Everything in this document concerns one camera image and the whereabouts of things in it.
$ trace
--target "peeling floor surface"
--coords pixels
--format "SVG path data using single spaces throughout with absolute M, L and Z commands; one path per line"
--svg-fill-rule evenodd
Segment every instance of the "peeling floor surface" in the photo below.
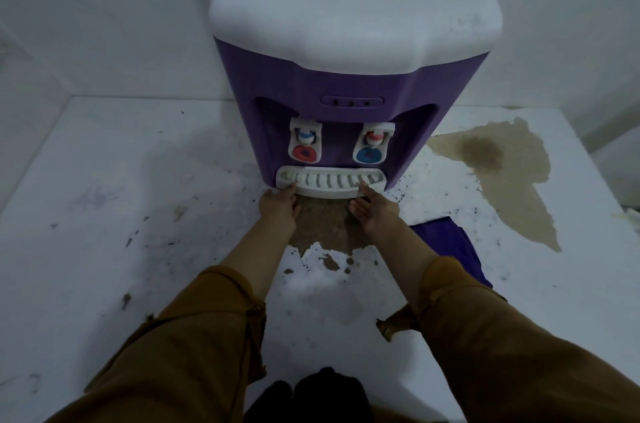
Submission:
M 504 127 L 487 125 L 521 122 L 549 166 L 548 180 L 521 186 L 539 196 L 536 215 L 548 213 L 557 245 L 503 218 L 488 194 L 495 179 L 484 175 L 513 162 L 489 131 Z M 449 138 L 489 138 L 497 151 L 484 140 L 462 152 L 443 143 L 465 131 Z M 423 148 L 387 193 L 403 218 L 451 216 L 510 303 L 640 383 L 639 241 L 562 114 L 455 107 L 436 134 L 440 154 Z M 478 148 L 493 151 L 484 166 L 464 155 Z M 79 396 L 146 317 L 231 250 L 263 189 L 233 102 L 73 98 L 0 217 L 0 420 L 43 421 Z M 339 207 L 326 222 L 346 222 Z M 276 379 L 332 365 L 360 378 L 373 403 L 462 419 L 420 335 L 380 336 L 376 318 L 403 297 L 377 251 L 341 232 L 321 247 L 307 230 L 286 250 L 267 299 L 268 377 L 247 404 Z

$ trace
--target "purple dispenser body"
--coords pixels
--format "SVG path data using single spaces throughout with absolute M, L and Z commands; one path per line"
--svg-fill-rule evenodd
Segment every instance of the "purple dispenser body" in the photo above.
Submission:
M 265 183 L 274 187 L 289 156 L 293 117 L 322 126 L 322 156 L 314 167 L 363 168 L 353 160 L 363 123 L 393 122 L 387 158 L 372 167 L 392 187 L 444 118 L 488 53 L 407 74 L 354 75 L 304 69 L 216 39 L 231 88 Z

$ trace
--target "blue button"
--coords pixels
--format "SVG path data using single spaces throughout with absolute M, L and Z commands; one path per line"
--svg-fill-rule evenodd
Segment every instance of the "blue button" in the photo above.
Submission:
M 361 164 L 376 164 L 382 159 L 382 152 L 377 148 L 363 148 L 356 155 L 356 160 Z

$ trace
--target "black pants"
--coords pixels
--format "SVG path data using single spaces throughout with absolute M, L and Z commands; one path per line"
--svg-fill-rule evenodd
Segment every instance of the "black pants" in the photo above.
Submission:
M 302 379 L 295 389 L 276 381 L 244 414 L 244 423 L 343 421 L 372 423 L 373 414 L 359 380 L 331 367 Z

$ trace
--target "purple cloth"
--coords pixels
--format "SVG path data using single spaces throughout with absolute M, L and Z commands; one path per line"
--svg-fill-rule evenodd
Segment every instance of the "purple cloth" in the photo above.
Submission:
M 465 271 L 478 282 L 493 288 L 484 277 L 480 258 L 474 245 L 459 225 L 449 216 L 434 219 L 427 223 L 411 226 L 411 229 L 440 256 L 452 256 L 457 259 Z

